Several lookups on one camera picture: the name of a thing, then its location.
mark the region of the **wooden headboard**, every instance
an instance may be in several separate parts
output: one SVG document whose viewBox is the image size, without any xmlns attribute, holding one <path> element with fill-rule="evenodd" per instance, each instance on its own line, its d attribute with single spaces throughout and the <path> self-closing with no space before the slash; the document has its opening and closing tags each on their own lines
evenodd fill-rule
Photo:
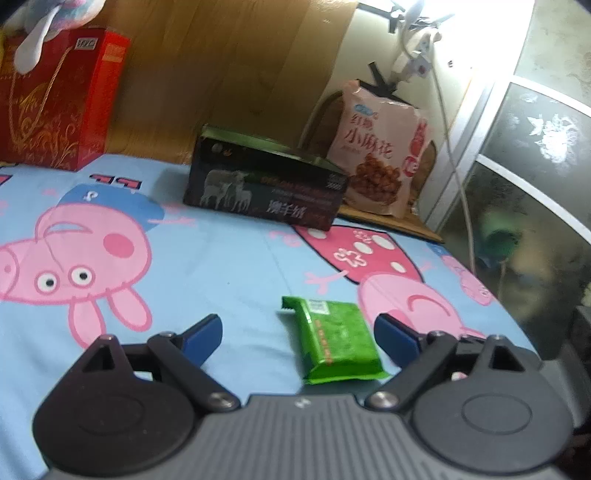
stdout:
<svg viewBox="0 0 591 480">
<path fill-rule="evenodd" d="M 212 123 L 295 146 L 330 78 L 353 0 L 107 0 L 131 38 L 107 150 L 189 163 Z"/>
</svg>

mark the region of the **red logo on bag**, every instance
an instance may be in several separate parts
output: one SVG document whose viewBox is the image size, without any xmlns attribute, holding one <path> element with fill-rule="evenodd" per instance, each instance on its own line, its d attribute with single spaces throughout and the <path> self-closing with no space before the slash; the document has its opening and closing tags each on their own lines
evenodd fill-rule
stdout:
<svg viewBox="0 0 591 480">
<path fill-rule="evenodd" d="M 412 177 L 418 170 L 418 161 L 414 157 L 406 157 L 402 171 L 407 177 Z"/>
<path fill-rule="evenodd" d="M 417 130 L 414 133 L 414 138 L 410 142 L 410 153 L 411 155 L 418 157 L 421 154 L 423 145 L 425 144 L 425 130 L 427 129 L 427 122 L 422 120 L 417 125 Z"/>
</svg>

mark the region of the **pink snack bag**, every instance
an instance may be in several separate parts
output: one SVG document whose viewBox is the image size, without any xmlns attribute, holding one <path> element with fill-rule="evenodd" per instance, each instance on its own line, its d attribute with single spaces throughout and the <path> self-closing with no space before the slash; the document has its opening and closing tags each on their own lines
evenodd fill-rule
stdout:
<svg viewBox="0 0 591 480">
<path fill-rule="evenodd" d="M 343 100 L 327 157 L 349 174 L 345 202 L 365 212 L 404 217 L 430 140 L 427 119 L 411 105 L 375 96 L 357 80 L 345 84 Z"/>
</svg>

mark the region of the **metal screw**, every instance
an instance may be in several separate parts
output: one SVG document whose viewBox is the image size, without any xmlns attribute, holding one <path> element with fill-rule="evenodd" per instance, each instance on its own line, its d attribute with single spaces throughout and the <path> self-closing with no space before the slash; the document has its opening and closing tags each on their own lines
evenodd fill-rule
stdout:
<svg viewBox="0 0 591 480">
<path fill-rule="evenodd" d="M 390 392 L 376 392 L 368 398 L 368 404 L 375 410 L 389 410 L 398 405 L 400 399 Z"/>
<path fill-rule="evenodd" d="M 209 403 L 216 408 L 228 410 L 230 408 L 234 408 L 236 405 L 236 399 L 225 392 L 214 392 L 209 395 Z"/>
<path fill-rule="evenodd" d="M 310 400 L 308 400 L 307 398 L 298 398 L 294 402 L 294 405 L 298 408 L 306 408 L 306 407 L 309 407 L 310 405 L 312 405 L 312 402 Z"/>
</svg>

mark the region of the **green object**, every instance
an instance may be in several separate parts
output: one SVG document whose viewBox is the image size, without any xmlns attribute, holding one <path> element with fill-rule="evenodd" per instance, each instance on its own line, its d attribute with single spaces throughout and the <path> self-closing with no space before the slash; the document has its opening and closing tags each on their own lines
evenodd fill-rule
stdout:
<svg viewBox="0 0 591 480">
<path fill-rule="evenodd" d="M 521 228 L 514 214 L 489 210 L 480 223 L 483 249 L 486 255 L 498 261 L 507 260 L 517 248 L 521 239 Z"/>
<path fill-rule="evenodd" d="M 282 297 L 295 310 L 308 384 L 388 377 L 359 307 L 340 301 Z"/>
</svg>

